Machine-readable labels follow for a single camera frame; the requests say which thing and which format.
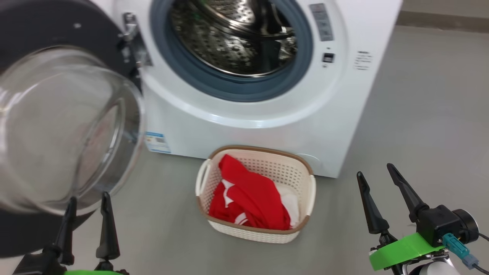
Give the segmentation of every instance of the door hinge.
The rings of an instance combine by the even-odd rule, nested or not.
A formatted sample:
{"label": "door hinge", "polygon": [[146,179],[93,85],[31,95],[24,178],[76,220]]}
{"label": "door hinge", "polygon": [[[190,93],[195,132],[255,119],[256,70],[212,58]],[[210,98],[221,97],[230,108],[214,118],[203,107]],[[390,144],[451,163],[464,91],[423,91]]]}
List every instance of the door hinge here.
{"label": "door hinge", "polygon": [[153,62],[151,61],[151,57],[144,44],[143,37],[141,36],[136,15],[131,12],[126,12],[123,14],[123,19],[126,29],[122,38],[131,48],[134,58],[136,59],[136,66],[138,68],[142,66],[152,66]]}

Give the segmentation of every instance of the robotic arm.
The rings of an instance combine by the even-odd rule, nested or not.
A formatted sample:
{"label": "robotic arm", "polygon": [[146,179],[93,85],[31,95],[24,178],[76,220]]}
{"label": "robotic arm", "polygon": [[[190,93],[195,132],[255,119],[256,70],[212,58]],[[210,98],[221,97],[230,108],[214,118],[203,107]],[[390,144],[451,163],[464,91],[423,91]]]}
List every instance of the robotic arm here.
{"label": "robotic arm", "polygon": [[13,275],[129,275],[126,270],[114,271],[109,260],[120,256],[119,242],[115,230],[111,197],[107,192],[102,194],[102,233],[100,246],[96,250],[99,264],[93,271],[67,271],[66,266],[73,265],[72,254],[73,223],[76,218],[77,200],[71,198],[63,216],[56,242],[46,246],[42,253],[26,254]]}
{"label": "robotic arm", "polygon": [[[375,205],[365,177],[362,172],[358,172],[356,178],[369,233],[380,234],[380,245],[371,248],[370,252],[370,262],[374,270],[390,269],[394,275],[460,275],[450,260],[449,252],[452,252],[469,269],[476,268],[489,274],[478,266],[479,261],[465,246],[476,241],[479,235],[489,240],[479,233],[473,217],[465,210],[450,211],[444,205],[430,208],[393,164],[387,164],[387,170],[406,202],[409,219],[416,223],[416,233],[401,240],[389,233],[388,222],[382,218]],[[425,260],[430,262],[408,272],[409,265]]]}

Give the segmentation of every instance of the barcode sticker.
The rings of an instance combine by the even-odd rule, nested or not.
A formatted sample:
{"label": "barcode sticker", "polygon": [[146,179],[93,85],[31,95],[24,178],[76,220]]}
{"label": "barcode sticker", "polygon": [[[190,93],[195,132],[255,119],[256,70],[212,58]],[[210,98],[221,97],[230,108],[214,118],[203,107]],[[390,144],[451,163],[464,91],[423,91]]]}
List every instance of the barcode sticker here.
{"label": "barcode sticker", "polygon": [[171,154],[170,146],[165,138],[164,134],[146,132],[146,146],[148,150],[152,152],[168,153]]}

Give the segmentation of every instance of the blue connector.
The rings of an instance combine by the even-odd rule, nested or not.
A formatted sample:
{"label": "blue connector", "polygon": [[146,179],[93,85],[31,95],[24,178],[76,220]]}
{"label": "blue connector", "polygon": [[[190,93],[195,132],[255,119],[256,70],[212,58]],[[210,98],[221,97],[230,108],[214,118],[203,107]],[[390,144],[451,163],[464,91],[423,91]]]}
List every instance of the blue connector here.
{"label": "blue connector", "polygon": [[443,245],[459,257],[464,265],[469,269],[474,268],[474,264],[479,264],[479,260],[470,254],[470,250],[455,237],[452,233],[445,234],[443,236]]}

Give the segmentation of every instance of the white stripe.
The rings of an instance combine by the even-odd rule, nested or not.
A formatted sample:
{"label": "white stripe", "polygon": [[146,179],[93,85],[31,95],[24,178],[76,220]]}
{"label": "white stripe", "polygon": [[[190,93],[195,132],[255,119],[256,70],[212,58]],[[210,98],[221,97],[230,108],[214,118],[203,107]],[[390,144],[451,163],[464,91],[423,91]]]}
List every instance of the white stripe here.
{"label": "white stripe", "polygon": [[244,220],[248,221],[246,219],[246,213],[243,212],[236,217],[236,219],[234,220],[234,224],[240,225]]}
{"label": "white stripe", "polygon": [[225,207],[225,208],[227,208],[227,206],[228,206],[230,203],[232,203],[232,202],[234,201],[234,200],[232,200],[231,198],[229,198],[229,197],[227,196],[227,191],[228,191],[228,190],[229,190],[231,187],[233,187],[233,186],[234,186],[234,184],[232,184],[232,183],[228,182],[227,180],[222,180],[222,183],[224,184],[224,187],[226,188],[226,189],[224,190],[224,194],[223,194],[223,196],[224,196],[224,203],[225,203],[224,207]]}

